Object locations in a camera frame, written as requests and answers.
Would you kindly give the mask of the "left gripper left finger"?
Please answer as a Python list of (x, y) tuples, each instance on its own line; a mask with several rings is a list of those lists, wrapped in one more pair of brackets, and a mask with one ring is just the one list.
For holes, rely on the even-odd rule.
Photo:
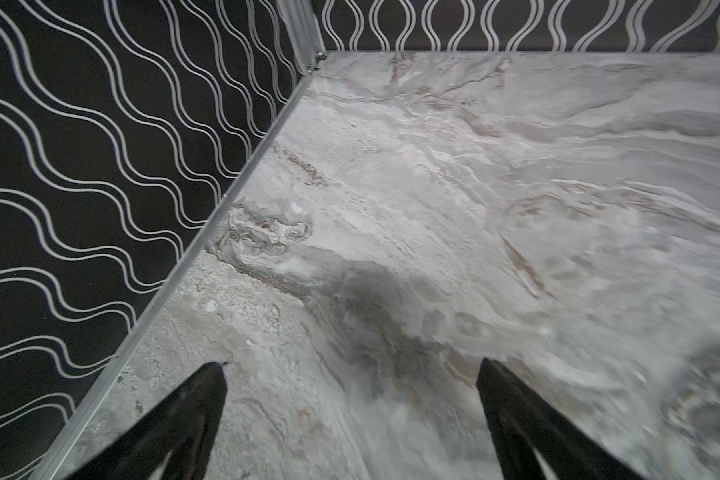
[(223, 365), (208, 362), (71, 479), (203, 479), (227, 395)]

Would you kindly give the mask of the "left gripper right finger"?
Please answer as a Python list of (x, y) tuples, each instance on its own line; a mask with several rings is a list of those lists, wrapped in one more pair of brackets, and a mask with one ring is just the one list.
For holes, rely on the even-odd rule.
[(482, 360), (476, 388), (504, 478), (544, 479), (540, 459), (558, 479), (642, 478), (501, 362)]

